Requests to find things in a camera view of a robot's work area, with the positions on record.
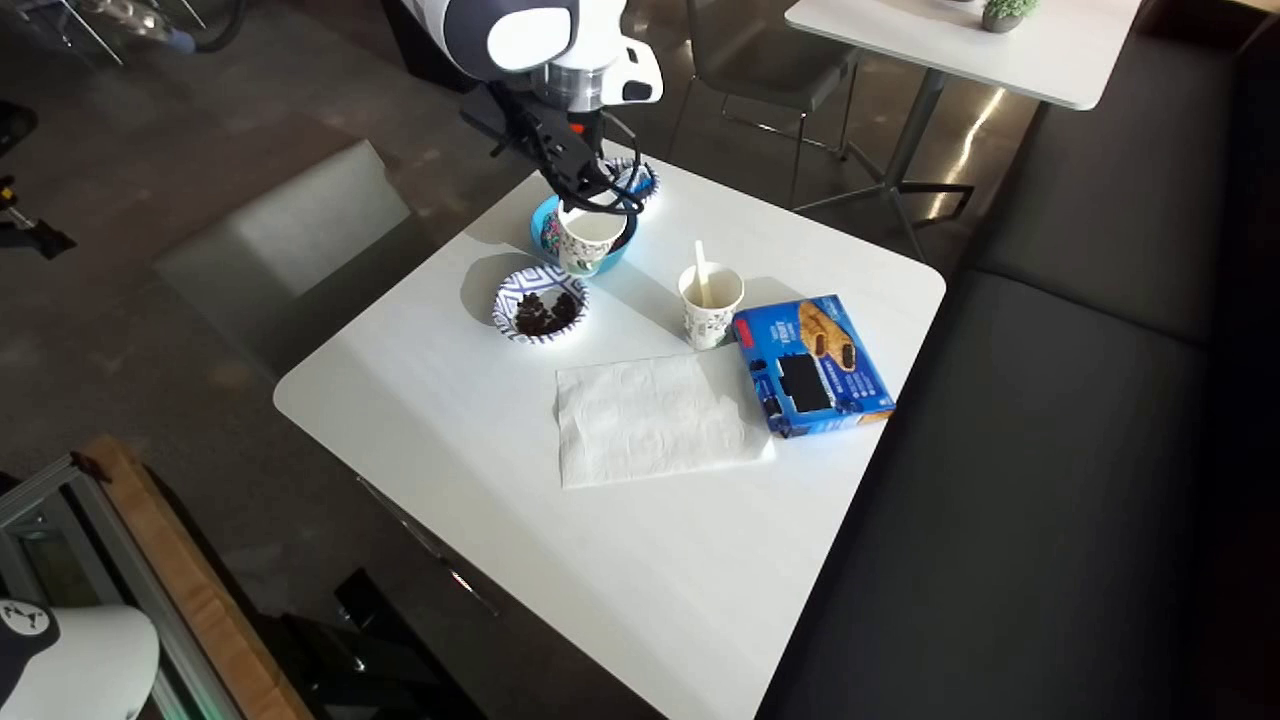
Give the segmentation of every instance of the cup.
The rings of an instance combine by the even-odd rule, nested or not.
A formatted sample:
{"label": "cup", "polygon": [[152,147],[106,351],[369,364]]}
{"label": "cup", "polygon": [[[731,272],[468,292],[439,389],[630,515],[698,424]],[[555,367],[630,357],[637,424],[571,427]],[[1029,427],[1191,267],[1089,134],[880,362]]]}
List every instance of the cup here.
{"label": "cup", "polygon": [[742,282],[722,266],[706,266],[706,282],[698,283],[698,272],[688,267],[681,296],[688,343],[715,350],[727,337],[731,311],[742,305]]}
{"label": "cup", "polygon": [[559,267],[595,278],[613,243],[626,231],[626,217],[564,210],[550,220]]}

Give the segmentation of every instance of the bottle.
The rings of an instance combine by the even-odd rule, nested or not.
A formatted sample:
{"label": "bottle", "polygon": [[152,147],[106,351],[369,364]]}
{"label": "bottle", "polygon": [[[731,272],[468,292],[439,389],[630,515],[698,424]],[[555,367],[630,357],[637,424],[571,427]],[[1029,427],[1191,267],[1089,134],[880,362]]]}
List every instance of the bottle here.
{"label": "bottle", "polygon": [[160,16],[155,9],[147,9],[138,0],[95,0],[91,12],[110,16],[133,38],[155,42],[174,51],[197,51],[197,38],[172,30],[167,16]]}

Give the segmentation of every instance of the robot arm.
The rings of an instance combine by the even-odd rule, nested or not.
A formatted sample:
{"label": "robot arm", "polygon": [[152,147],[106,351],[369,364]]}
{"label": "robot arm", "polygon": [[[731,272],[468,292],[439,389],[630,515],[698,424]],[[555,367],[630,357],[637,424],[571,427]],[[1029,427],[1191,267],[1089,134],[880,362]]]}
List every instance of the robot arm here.
{"label": "robot arm", "polygon": [[618,32],[622,0],[403,0],[403,9],[480,83],[462,117],[531,157],[564,206],[641,210],[599,152],[606,110],[663,95],[651,48]]}

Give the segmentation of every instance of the snack box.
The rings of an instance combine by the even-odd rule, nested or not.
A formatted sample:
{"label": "snack box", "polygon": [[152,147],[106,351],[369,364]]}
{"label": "snack box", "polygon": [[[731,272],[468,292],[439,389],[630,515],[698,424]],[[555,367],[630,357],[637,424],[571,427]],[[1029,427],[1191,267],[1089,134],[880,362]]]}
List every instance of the snack box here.
{"label": "snack box", "polygon": [[774,437],[836,433],[892,408],[838,296],[742,310],[731,337]]}

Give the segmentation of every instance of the white table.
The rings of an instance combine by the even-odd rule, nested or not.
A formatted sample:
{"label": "white table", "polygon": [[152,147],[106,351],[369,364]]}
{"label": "white table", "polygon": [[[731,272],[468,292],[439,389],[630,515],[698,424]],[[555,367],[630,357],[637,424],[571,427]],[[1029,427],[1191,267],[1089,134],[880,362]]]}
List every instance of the white table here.
{"label": "white table", "polygon": [[884,176],[874,176],[872,189],[802,210],[886,195],[906,231],[911,220],[903,217],[901,191],[969,191],[958,186],[906,186],[906,170],[949,76],[1089,111],[1109,89],[1137,9],[1138,0],[1039,0],[1018,30],[996,38],[979,30],[983,0],[797,0],[789,24],[922,67]]}
{"label": "white table", "polygon": [[288,372],[274,408],[651,707],[750,715],[884,419],[779,444],[769,465],[568,493],[555,372],[691,351],[672,296],[691,237],[740,267],[750,302],[838,292],[892,393],[944,282],[651,170],[642,237],[595,282],[571,350],[510,350],[485,325],[494,282],[529,266],[522,217],[546,191],[531,176]]}

